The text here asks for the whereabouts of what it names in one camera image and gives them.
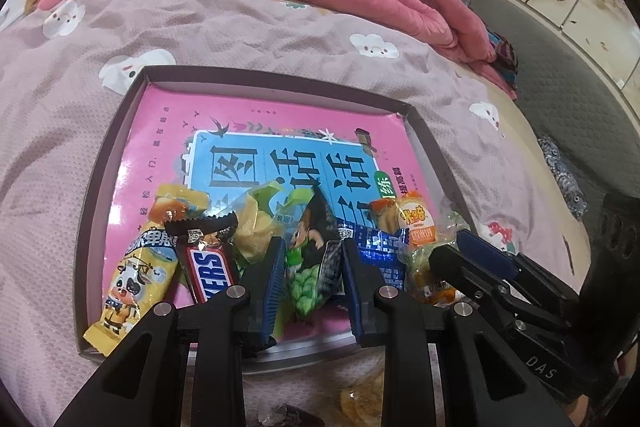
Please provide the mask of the dark small candy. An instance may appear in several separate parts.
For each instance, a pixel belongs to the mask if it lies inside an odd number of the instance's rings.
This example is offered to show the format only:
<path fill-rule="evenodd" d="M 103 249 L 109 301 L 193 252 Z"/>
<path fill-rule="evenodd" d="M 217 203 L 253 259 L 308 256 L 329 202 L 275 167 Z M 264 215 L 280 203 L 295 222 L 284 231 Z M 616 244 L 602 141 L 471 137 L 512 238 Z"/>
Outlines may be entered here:
<path fill-rule="evenodd" d="M 257 421 L 261 426 L 270 427 L 324 427 L 326 425 L 320 417 L 286 403 L 263 407 L 258 411 Z"/>

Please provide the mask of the grey shallow box tray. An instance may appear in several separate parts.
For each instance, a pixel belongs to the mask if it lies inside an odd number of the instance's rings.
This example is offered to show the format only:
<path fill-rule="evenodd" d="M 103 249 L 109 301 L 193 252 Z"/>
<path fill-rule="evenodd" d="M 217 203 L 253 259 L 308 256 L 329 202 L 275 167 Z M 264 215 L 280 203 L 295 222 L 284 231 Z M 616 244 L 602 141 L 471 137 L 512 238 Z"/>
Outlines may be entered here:
<path fill-rule="evenodd" d="M 120 103 L 90 178 L 76 249 L 75 320 L 100 316 L 119 259 L 162 184 L 227 211 L 271 181 L 274 215 L 294 225 L 314 186 L 337 217 L 370 227 L 372 200 L 419 192 L 439 216 L 468 212 L 431 129 L 416 109 L 367 90 L 218 67 L 148 66 Z"/>

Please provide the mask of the pink book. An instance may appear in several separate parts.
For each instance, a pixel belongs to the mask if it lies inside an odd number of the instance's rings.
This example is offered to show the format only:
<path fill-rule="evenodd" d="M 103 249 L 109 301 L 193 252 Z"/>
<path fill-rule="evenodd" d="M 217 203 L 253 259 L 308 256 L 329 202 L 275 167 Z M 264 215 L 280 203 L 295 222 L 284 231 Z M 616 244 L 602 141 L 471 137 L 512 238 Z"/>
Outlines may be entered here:
<path fill-rule="evenodd" d="M 374 228 L 371 202 L 418 193 L 427 219 L 442 186 L 405 110 L 302 104 L 287 93 L 243 96 L 234 86 L 171 90 L 143 83 L 122 106 L 103 144 L 96 179 L 112 192 L 96 205 L 102 237 L 102 288 L 89 291 L 93 322 L 120 337 L 153 300 L 186 307 L 257 261 L 266 240 L 292 243 L 286 267 L 317 269 L 314 243 L 296 228 L 320 190 L 347 232 Z M 168 213 L 235 213 L 239 243 L 231 260 L 168 251 L 160 220 Z"/>

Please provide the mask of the Snickers bar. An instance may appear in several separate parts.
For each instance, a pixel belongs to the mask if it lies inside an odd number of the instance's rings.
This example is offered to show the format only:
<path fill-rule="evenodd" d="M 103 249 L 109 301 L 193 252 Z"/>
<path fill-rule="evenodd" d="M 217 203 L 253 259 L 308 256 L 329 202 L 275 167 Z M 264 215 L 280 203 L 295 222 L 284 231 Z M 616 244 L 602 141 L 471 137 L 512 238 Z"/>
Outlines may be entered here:
<path fill-rule="evenodd" d="M 175 239 L 194 303 L 206 303 L 239 283 L 240 273 L 231 245 L 237 226 L 234 212 L 165 222 L 167 234 Z"/>

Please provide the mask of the grey headboard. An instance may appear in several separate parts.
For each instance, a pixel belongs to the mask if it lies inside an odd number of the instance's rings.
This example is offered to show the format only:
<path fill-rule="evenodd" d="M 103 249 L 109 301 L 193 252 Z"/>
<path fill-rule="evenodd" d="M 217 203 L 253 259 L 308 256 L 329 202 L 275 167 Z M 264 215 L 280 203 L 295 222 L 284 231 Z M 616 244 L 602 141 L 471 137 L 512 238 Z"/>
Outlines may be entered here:
<path fill-rule="evenodd" d="M 605 82 L 560 37 L 508 0 L 463 0 L 514 47 L 516 105 L 552 142 L 584 201 L 582 223 L 598 233 L 605 195 L 639 195 L 639 131 Z"/>

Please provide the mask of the green black snack packet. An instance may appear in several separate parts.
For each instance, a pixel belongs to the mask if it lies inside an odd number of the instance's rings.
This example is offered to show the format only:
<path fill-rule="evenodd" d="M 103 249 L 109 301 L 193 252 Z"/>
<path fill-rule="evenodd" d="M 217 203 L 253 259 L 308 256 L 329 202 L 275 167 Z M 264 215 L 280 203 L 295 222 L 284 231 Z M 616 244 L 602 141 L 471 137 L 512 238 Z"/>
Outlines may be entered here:
<path fill-rule="evenodd" d="M 286 251 L 286 290 L 300 319 L 321 308 L 340 289 L 342 261 L 337 220 L 326 196 L 315 186 Z"/>

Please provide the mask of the yellow cow candy bar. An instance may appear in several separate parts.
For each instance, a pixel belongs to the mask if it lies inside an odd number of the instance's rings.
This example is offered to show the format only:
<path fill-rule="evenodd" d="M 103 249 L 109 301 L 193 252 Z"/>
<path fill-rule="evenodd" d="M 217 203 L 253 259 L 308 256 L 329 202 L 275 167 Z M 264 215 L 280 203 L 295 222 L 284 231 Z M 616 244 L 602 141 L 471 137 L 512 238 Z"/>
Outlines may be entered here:
<path fill-rule="evenodd" d="M 176 241 L 165 230 L 169 221 L 201 217 L 209 206 L 205 192 L 162 184 L 146 222 L 117 263 L 106 288 L 100 318 L 84 339 L 107 357 L 141 317 L 165 297 L 178 267 Z"/>

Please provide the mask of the lilac patterned bed sheet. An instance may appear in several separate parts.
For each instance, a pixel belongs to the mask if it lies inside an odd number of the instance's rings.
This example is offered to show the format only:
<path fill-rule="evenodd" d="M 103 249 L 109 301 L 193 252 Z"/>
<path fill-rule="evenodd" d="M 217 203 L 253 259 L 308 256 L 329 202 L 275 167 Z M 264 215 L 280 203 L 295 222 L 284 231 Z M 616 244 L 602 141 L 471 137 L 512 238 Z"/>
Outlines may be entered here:
<path fill-rule="evenodd" d="M 524 116 L 428 44 L 291 1 L 74 0 L 73 7 L 73 30 L 38 11 L 1 35 L 1 378 L 34 425 L 52 425 L 94 371 L 76 343 L 76 237 L 96 156 L 122 101 L 103 81 L 145 53 L 318 79 L 411 104 L 474 221 L 511 229 L 519 251 L 567 284 L 582 283 L 585 230 Z"/>

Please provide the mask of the clear green candy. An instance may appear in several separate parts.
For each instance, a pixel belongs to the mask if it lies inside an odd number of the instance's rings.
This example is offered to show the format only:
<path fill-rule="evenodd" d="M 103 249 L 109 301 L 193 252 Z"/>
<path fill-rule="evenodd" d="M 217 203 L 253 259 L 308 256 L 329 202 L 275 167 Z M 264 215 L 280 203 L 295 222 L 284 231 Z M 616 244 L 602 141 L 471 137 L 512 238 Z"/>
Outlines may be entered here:
<path fill-rule="evenodd" d="M 262 261 L 273 236 L 283 231 L 270 207 L 271 199 L 282 191 L 278 182 L 271 181 L 251 188 L 232 202 L 238 219 L 233 245 L 247 263 Z"/>

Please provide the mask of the yellow clear wrapped cake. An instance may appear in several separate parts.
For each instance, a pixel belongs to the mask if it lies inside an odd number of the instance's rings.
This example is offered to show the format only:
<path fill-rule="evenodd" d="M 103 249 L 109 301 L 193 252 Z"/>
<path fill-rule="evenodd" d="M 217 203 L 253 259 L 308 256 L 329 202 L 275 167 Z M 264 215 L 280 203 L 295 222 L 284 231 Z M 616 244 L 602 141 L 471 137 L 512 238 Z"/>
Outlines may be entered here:
<path fill-rule="evenodd" d="M 384 372 L 366 377 L 340 394 L 343 414 L 356 426 L 381 425 Z"/>

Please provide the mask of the blue biscuit packet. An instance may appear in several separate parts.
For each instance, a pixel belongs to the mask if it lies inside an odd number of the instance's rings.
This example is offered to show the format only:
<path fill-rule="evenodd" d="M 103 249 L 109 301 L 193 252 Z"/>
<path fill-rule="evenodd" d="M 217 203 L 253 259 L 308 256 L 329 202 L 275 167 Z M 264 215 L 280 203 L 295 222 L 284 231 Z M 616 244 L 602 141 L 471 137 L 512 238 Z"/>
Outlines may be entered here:
<path fill-rule="evenodd" d="M 402 289 L 406 280 L 406 265 L 401 261 L 409 246 L 409 231 L 400 229 L 395 234 L 337 219 L 337 231 L 342 239 L 352 239 L 365 265 L 374 265 L 385 283 Z"/>

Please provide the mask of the orange rice cracker packet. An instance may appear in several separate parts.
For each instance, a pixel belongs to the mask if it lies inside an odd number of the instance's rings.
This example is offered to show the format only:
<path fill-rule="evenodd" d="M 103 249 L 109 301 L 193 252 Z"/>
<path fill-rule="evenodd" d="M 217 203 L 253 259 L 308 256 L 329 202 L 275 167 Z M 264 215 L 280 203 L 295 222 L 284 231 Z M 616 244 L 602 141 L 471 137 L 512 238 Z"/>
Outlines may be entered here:
<path fill-rule="evenodd" d="M 417 191 L 400 197 L 385 197 L 370 202 L 369 209 L 379 230 L 395 234 L 409 231 L 409 246 L 400 257 L 407 269 L 406 287 L 409 294 L 421 303 L 446 307 L 457 299 L 457 291 L 444 280 L 435 277 L 428 259 L 436 247 L 456 243 L 437 240 L 438 217 L 428 210 L 425 198 Z"/>

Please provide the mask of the wall painting panels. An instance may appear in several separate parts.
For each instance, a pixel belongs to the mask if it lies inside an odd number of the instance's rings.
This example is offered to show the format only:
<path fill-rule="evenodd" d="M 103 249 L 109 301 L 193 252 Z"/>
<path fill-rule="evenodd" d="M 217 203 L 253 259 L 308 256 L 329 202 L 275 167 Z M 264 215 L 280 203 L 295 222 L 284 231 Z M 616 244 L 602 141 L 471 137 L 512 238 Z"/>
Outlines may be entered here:
<path fill-rule="evenodd" d="M 622 89 L 639 63 L 639 26 L 624 0 L 518 0 L 573 41 Z"/>

